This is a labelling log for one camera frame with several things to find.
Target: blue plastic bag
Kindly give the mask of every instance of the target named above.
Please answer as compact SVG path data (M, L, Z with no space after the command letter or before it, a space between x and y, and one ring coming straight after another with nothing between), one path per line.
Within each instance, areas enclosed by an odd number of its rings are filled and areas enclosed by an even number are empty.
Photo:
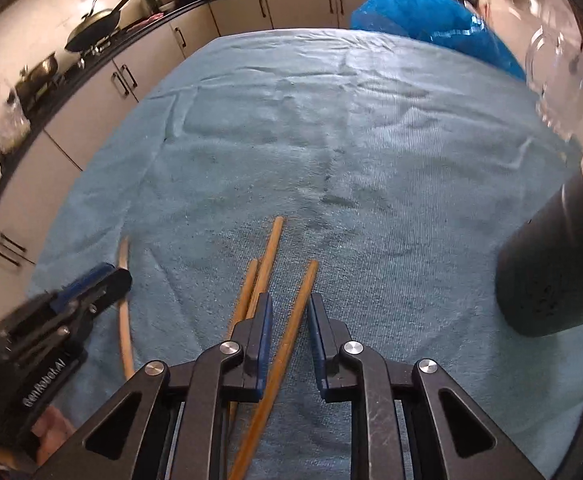
M351 14L351 28L445 46L525 80L507 46L456 0L367 0Z

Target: black countertop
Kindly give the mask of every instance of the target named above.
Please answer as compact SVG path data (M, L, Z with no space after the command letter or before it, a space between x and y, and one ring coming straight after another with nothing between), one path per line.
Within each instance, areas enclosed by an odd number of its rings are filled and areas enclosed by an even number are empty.
M29 135L24 139L22 144L13 152L1 157L0 162L2 166L2 179L0 180L0 196L2 192L6 189L9 183L9 179L15 173L18 163L24 155L27 153L28 149L33 144L34 140L38 134L42 133L46 124L51 120L51 118L60 111L60 108L65 105L67 101L71 98L73 94L91 77L98 72L103 66L110 62L116 55L121 53L123 50L128 48L132 43L138 41L143 36L146 36L151 31L158 27L161 27L170 20L188 12L188 10L194 9L206 3L215 0L190 0L190 1L180 1L180 5L176 9L172 10L164 15L164 17L148 24L146 27L136 30L134 32L123 32L123 36L118 38L116 35L116 41L112 46L107 47L100 56L89 59L79 76L75 76L71 81L67 82L64 86L59 88L57 91L50 94L48 98L41 99L39 104L36 104L33 114L29 114L31 121L31 131ZM477 5L478 0L468 0L473 5Z

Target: bamboo stick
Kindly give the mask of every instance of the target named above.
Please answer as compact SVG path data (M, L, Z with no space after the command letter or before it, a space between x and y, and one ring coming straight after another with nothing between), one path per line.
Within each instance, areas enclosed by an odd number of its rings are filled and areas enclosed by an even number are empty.
M120 240L118 248L118 266L121 269L129 269L129 237ZM129 303L127 297L118 302L118 331L120 333L120 355L122 357L122 370L128 381L136 372L133 366L133 350L131 347L131 325L129 322Z
M278 251L278 243L280 242L280 235L282 234L282 225L284 224L284 217L276 216L271 227L271 234L267 241L267 247L260 260L260 269L258 270L258 279L254 285L254 291L249 302L249 309L247 310L246 319L254 317L255 308L258 305L258 296L261 292L266 292L269 286L269 279L273 264L276 261L276 253Z
M278 351L276 352L276 357L271 366L271 370L268 374L267 386L264 390L264 396L262 400L258 403L257 408L254 412L254 417L252 418L251 425L247 434L244 436L242 443L240 444L240 449L238 454L236 454L236 459L234 465L231 468L231 473L229 475L229 480L242 480L249 469L252 458L254 457L255 451L258 447L258 442L260 441L260 436L264 431L267 424L267 419L273 408L273 403L278 395L278 390L284 379L285 371L287 370L287 365L291 358L293 348L298 336L298 331L300 328L300 323L302 322L302 315L305 311L305 305L311 294L311 289L314 286L314 281L316 279L316 274L318 273L318 262L311 260L309 266L307 267L307 272L302 280L302 285L300 285L299 293L294 302L291 315L287 321L287 326L285 328L285 333L282 336L282 341L278 345Z
M244 319L244 316L246 316L247 309L249 308L249 301L251 300L252 290L254 290L254 282L257 272L258 260L257 258L254 258L247 266L247 272L244 276L244 282L242 282L240 295L238 296L238 302L236 303L236 307L234 309L234 315L232 316L231 321L229 322L229 328L226 331L227 339L231 339L231 335L234 333L234 327L237 323ZM229 403L229 428L232 428L234 424L237 409L237 402Z

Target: frying pan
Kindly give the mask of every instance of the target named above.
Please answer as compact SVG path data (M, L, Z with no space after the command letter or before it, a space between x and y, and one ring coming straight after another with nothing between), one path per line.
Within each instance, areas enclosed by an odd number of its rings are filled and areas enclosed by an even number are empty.
M120 10L129 0L121 0L113 9L103 9L94 14L96 2L97 0L94 0L89 13L84 15L78 27L71 31L66 40L65 50L84 52L102 38L109 36L118 26Z

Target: black gripper frame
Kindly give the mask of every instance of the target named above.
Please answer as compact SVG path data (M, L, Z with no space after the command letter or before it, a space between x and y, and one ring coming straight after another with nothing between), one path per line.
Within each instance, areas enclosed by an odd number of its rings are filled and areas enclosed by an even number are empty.
M325 402L351 402L351 479L403 480L401 400L415 480L543 480L526 456L431 359L414 366L354 342L312 294L307 319ZM583 416L555 480L583 478Z
M130 287L128 270L101 263L0 321L0 447L35 457L32 425L86 359L95 318Z
M261 399L272 320L271 297L260 294L255 316L236 324L229 341L196 361L147 363L33 480L158 480L169 463L172 480L226 478L228 404Z

